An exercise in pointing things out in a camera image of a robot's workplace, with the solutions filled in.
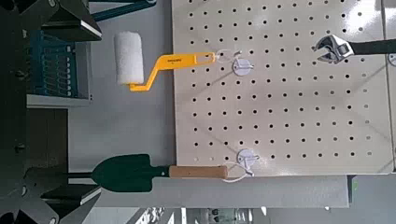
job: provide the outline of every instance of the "paint roller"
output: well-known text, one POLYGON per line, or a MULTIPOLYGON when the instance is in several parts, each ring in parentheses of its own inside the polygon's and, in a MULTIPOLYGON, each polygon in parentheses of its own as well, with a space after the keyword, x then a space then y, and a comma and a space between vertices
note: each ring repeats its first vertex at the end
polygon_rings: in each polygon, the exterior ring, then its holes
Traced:
POLYGON ((214 63, 214 52, 170 54, 161 56, 154 65, 148 81, 144 84, 142 39, 140 34, 122 32, 114 37, 117 82, 128 85, 130 91, 149 91, 157 73, 162 70, 194 67, 214 63))

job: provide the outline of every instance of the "white pegboard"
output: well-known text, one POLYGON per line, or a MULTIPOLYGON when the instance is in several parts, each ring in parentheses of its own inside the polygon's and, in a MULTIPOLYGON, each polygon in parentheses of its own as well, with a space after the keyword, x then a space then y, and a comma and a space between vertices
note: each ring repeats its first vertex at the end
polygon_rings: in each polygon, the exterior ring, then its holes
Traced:
POLYGON ((177 164, 251 148, 256 176, 390 173, 385 57, 334 65, 312 50, 328 34, 383 39, 377 2, 173 0, 174 52, 242 50, 255 66, 244 77, 232 63, 175 71, 177 164))

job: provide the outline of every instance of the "gray wall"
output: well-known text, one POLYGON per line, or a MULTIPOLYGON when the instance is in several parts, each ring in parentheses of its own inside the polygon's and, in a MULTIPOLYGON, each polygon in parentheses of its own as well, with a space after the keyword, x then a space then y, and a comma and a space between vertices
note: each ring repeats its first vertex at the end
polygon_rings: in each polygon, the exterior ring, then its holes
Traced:
MULTIPOLYGON (((116 4, 92 4, 98 11, 116 4)), ((69 169, 91 171, 109 157, 148 153, 153 165, 175 164, 172 73, 161 72, 151 91, 129 92, 116 83, 114 34, 141 34, 145 72, 156 59, 172 52, 171 1, 109 21, 99 22, 103 40, 92 42, 92 94, 88 107, 69 110, 69 169)), ((150 194, 105 191, 97 206, 133 207, 346 207, 344 176, 219 180, 154 180, 150 194)))
POLYGON ((396 175, 357 176, 350 208, 268 209, 267 217, 255 211, 259 224, 372 224, 396 221, 396 175))

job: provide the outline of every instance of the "wrench jaw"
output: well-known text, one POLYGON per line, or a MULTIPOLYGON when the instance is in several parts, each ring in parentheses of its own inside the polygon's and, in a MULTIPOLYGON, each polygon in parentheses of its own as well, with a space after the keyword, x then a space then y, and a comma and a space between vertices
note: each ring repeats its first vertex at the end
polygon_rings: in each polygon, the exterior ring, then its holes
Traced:
POLYGON ((338 64, 345 58, 354 55, 350 44, 336 35, 327 35, 321 38, 315 46, 314 51, 323 48, 328 53, 318 57, 318 60, 321 62, 338 64))

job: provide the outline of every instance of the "wooden trowel handle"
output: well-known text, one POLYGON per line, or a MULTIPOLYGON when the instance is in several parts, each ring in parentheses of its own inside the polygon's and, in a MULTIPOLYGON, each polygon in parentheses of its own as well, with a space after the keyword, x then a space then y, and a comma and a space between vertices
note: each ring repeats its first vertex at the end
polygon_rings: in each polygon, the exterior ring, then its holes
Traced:
POLYGON ((227 179, 227 166, 171 166, 171 178, 216 178, 227 179))

